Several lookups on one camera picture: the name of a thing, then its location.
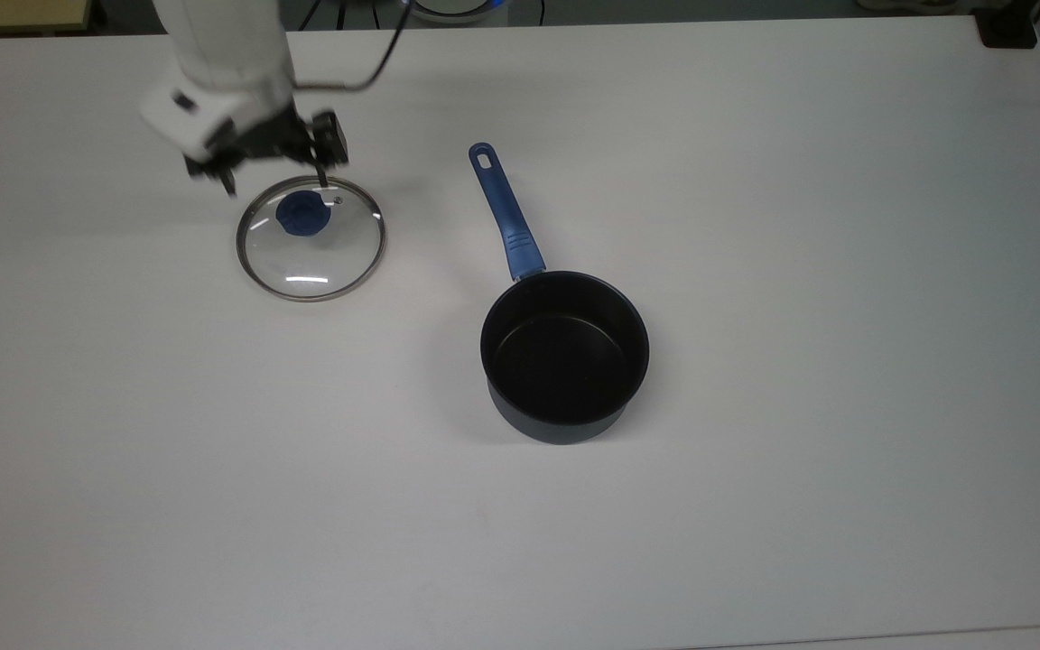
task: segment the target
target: saucepan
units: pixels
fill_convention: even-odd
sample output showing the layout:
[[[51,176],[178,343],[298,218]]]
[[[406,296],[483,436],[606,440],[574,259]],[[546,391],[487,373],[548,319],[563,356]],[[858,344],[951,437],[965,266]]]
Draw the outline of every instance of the saucepan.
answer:
[[[597,277],[544,270],[491,145],[468,151],[516,282],[484,319],[479,358],[492,402],[528,437],[586,441],[609,427],[648,369],[648,332],[632,302]]]

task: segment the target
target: white table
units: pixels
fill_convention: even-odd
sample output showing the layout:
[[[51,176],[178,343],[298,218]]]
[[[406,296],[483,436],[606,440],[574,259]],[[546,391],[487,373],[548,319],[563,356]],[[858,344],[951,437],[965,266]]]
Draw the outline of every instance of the white table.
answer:
[[[362,78],[387,34],[297,34]],[[644,649],[1040,625],[1040,49],[970,18],[406,34],[338,108],[387,259],[257,288],[135,114],[0,41],[0,650]],[[652,338],[610,432],[488,399],[490,140]]]

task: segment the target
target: blue lid knob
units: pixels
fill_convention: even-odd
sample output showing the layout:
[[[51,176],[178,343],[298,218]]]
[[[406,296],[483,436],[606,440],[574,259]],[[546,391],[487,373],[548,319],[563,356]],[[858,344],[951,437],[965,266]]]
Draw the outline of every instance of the blue lid knob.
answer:
[[[327,226],[332,209],[318,192],[300,189],[284,197],[276,208],[276,219],[288,235],[311,237]]]

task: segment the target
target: pan handle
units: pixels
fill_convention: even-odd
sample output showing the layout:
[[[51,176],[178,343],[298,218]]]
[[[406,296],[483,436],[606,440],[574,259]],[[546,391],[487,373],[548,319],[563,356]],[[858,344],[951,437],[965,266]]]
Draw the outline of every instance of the pan handle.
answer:
[[[541,257],[537,239],[532,238],[531,230],[523,218],[520,203],[512,193],[509,177],[504,176],[503,166],[496,158],[496,150],[488,142],[478,142],[468,149],[468,159],[484,189],[484,197],[488,199],[496,226],[500,228],[512,279],[520,280],[544,270],[544,257]]]

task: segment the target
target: pot lid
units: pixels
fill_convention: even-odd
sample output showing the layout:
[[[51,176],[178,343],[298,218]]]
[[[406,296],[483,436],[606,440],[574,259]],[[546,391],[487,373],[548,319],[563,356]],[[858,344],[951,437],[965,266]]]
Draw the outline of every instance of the pot lid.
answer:
[[[352,182],[300,176],[264,190],[243,213],[236,252],[243,270],[276,295],[334,298],[363,283],[384,255],[384,215]]]

